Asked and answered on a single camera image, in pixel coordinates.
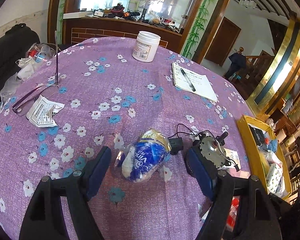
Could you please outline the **blue Vinda tissue packet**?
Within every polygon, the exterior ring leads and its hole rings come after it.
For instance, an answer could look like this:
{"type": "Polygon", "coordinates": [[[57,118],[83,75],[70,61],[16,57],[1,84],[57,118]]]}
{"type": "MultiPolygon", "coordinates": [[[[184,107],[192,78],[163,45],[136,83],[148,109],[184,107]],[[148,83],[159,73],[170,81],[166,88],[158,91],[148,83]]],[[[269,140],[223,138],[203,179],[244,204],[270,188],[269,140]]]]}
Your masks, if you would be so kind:
{"type": "Polygon", "coordinates": [[[166,135],[156,129],[149,129],[138,141],[118,152],[114,168],[120,171],[122,178],[133,183],[143,183],[162,166],[171,149],[166,135]]]}

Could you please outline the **lemon print tissue pack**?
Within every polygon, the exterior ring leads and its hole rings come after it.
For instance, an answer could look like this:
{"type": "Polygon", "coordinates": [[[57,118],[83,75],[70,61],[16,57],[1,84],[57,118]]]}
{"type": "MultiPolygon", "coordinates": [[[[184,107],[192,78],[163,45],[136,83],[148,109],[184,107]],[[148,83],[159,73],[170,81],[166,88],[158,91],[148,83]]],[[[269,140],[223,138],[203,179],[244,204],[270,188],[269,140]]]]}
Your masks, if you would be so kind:
{"type": "Polygon", "coordinates": [[[270,165],[266,176],[266,184],[267,190],[278,197],[284,192],[283,169],[277,163],[270,165]]]}

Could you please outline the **blue towel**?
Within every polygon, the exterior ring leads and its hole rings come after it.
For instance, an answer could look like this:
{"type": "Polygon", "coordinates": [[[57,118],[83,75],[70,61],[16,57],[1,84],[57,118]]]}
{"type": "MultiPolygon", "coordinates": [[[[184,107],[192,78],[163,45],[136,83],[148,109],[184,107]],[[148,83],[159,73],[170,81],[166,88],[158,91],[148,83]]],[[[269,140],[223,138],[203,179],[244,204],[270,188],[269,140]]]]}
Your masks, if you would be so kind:
{"type": "Polygon", "coordinates": [[[277,147],[278,147],[278,140],[277,140],[277,139],[270,140],[270,141],[266,144],[266,149],[267,149],[268,151],[271,151],[271,152],[274,152],[274,153],[277,152],[277,147]]]}

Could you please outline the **red white packet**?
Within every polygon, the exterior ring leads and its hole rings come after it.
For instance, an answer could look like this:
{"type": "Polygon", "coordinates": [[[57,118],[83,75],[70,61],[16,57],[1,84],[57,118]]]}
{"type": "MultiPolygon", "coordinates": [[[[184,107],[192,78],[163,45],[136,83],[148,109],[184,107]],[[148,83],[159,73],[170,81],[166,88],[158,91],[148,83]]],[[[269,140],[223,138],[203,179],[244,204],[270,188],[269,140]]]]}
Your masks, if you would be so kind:
{"type": "Polygon", "coordinates": [[[233,232],[234,230],[238,208],[239,208],[239,197],[233,197],[230,206],[230,211],[226,220],[226,229],[230,232],[233,232]]]}

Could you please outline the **yellow cardboard box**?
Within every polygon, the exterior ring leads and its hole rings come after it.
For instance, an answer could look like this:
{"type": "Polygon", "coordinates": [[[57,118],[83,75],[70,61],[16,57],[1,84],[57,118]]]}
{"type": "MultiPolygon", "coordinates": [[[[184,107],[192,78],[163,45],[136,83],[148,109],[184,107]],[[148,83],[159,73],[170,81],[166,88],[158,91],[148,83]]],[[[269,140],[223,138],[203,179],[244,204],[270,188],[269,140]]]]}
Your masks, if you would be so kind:
{"type": "Polygon", "coordinates": [[[270,165],[273,163],[277,163],[283,169],[285,189],[282,195],[279,197],[283,200],[287,200],[292,193],[292,186],[289,178],[287,163],[279,145],[279,141],[276,153],[268,151],[266,149],[266,144],[270,140],[277,139],[273,132],[273,129],[265,122],[262,122],[261,120],[255,119],[248,115],[243,115],[239,120],[237,120],[237,127],[243,140],[251,174],[258,176],[262,185],[269,193],[269,191],[267,190],[266,176],[269,172],[270,165]],[[256,142],[253,139],[253,135],[248,125],[257,127],[264,132],[264,136],[266,138],[265,143],[262,146],[256,145],[256,142]]]}

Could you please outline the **pink paper card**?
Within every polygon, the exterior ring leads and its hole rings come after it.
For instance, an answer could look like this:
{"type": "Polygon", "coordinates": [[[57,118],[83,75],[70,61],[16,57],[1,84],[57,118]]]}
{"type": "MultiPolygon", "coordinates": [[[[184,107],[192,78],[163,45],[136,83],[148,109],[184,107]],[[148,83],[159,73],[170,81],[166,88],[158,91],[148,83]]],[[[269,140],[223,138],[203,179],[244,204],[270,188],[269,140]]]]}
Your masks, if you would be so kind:
{"type": "Polygon", "coordinates": [[[226,156],[231,159],[230,166],[226,166],[226,171],[233,177],[248,179],[250,173],[248,171],[241,170],[241,163],[238,153],[236,151],[225,148],[226,156]]]}

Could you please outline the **black box in tray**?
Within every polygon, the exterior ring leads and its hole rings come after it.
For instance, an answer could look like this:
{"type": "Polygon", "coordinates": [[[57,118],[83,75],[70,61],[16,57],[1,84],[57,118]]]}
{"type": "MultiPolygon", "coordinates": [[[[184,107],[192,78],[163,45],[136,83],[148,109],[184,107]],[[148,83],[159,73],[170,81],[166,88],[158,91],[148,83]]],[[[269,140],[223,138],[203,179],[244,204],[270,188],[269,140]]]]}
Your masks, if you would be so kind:
{"type": "Polygon", "coordinates": [[[264,136],[264,132],[257,128],[257,127],[254,127],[254,126],[251,126],[251,125],[248,125],[249,126],[249,129],[253,135],[253,139],[254,141],[256,142],[256,145],[257,146],[262,146],[264,143],[265,143],[265,136],[264,136]]]}

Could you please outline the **small electric motor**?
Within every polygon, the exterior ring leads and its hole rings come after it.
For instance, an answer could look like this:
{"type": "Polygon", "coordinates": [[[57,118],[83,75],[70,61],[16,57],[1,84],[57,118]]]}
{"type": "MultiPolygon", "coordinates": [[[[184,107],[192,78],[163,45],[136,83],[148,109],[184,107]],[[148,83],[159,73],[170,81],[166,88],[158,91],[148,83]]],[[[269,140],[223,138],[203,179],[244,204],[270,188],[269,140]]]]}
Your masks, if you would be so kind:
{"type": "Polygon", "coordinates": [[[188,135],[192,139],[192,146],[199,153],[211,161],[218,170],[226,170],[226,166],[230,166],[231,159],[226,156],[225,139],[229,133],[224,130],[221,135],[215,136],[209,130],[199,131],[196,128],[186,127],[185,124],[177,124],[175,133],[168,137],[171,145],[171,155],[176,155],[184,149],[183,139],[181,135],[188,135]]]}

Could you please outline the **crumpled foil leaflet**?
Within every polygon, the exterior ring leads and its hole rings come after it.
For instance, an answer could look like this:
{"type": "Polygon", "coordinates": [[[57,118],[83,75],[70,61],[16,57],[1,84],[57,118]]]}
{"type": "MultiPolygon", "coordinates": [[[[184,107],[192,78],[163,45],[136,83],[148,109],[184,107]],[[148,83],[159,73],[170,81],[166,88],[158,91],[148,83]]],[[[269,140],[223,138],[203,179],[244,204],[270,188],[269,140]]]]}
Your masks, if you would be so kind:
{"type": "Polygon", "coordinates": [[[26,113],[26,118],[31,124],[39,128],[56,127],[57,123],[53,116],[59,113],[64,106],[65,104],[47,100],[40,95],[26,113]]]}

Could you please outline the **purple floral tablecloth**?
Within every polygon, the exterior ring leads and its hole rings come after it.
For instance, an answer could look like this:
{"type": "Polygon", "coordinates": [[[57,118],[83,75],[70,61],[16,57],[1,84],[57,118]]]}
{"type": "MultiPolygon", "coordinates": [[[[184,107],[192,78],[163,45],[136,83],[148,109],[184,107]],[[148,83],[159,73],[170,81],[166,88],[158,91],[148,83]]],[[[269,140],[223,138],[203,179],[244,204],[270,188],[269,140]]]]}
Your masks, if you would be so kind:
{"type": "MultiPolygon", "coordinates": [[[[24,82],[0,111],[0,226],[18,239],[27,206],[43,176],[59,179],[82,169],[103,146],[113,155],[148,129],[166,136],[177,124],[227,130],[226,148],[249,170],[236,122],[251,111],[234,86],[205,67],[165,48],[150,63],[132,57],[135,40],[91,38],[62,51],[24,82]],[[217,101],[181,90],[172,62],[206,75],[217,101]],[[55,128],[38,128],[13,112],[13,105],[38,85],[59,87],[50,99],[65,104],[55,128]]],[[[89,207],[105,239],[195,239],[200,213],[210,203],[189,176],[183,155],[168,156],[151,178],[133,183],[110,166],[89,207]]]]}

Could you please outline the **white paper notepad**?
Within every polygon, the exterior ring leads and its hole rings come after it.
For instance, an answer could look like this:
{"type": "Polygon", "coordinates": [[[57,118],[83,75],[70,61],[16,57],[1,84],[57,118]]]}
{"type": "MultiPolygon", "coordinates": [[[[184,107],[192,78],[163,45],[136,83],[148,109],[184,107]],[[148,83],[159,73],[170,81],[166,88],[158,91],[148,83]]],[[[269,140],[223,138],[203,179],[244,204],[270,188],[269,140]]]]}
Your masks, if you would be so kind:
{"type": "Polygon", "coordinates": [[[172,74],[173,74],[173,83],[175,87],[196,94],[202,98],[206,98],[208,100],[217,101],[217,95],[215,94],[212,85],[206,75],[200,75],[191,70],[188,70],[184,67],[181,67],[177,62],[172,62],[172,74]],[[180,69],[183,68],[188,78],[191,80],[194,85],[196,91],[193,92],[183,77],[180,69]]]}

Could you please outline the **black pen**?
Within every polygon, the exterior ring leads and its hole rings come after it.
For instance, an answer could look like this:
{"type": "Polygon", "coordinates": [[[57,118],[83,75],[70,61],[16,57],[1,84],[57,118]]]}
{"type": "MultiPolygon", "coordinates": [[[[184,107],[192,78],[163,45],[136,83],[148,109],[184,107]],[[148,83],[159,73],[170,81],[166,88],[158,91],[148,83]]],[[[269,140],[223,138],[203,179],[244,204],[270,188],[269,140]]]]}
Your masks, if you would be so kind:
{"type": "Polygon", "coordinates": [[[191,88],[191,90],[192,90],[193,92],[195,92],[196,89],[195,89],[194,85],[192,84],[191,80],[188,78],[188,76],[187,76],[187,74],[185,73],[185,71],[183,70],[183,68],[181,68],[180,71],[181,71],[183,77],[185,78],[186,82],[188,83],[189,87],[191,88]]]}

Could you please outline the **brown wooden door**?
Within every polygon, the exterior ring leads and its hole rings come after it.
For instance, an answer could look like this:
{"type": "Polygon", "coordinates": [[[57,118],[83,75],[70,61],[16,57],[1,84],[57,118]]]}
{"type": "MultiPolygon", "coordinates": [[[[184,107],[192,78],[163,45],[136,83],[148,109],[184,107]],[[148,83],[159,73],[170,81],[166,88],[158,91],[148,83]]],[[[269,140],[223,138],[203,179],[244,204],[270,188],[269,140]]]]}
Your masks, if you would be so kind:
{"type": "Polygon", "coordinates": [[[224,17],[204,59],[221,67],[228,57],[240,32],[241,28],[239,26],[224,17]]]}

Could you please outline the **wooden sideboard cabinet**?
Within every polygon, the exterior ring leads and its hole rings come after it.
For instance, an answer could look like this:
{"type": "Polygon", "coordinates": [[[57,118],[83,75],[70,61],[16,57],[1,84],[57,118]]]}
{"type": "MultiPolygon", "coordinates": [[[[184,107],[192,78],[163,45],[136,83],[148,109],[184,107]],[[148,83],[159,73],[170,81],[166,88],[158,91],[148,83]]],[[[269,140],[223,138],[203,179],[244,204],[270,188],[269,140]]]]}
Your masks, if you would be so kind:
{"type": "Polygon", "coordinates": [[[65,19],[63,21],[62,42],[73,45],[93,37],[137,38],[140,31],[155,33],[161,37],[160,46],[176,53],[181,51],[182,35],[178,33],[147,23],[116,20],[114,18],[83,17],[65,19]]]}

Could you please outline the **white plastic jar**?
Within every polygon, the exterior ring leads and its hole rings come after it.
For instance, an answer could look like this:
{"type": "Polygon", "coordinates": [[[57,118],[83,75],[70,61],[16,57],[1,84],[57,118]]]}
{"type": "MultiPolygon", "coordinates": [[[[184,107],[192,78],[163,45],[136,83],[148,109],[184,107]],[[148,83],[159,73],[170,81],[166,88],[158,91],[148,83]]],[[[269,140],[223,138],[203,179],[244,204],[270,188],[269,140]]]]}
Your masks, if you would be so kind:
{"type": "Polygon", "coordinates": [[[139,31],[132,57],[138,61],[152,62],[157,52],[161,37],[148,31],[139,31]]]}

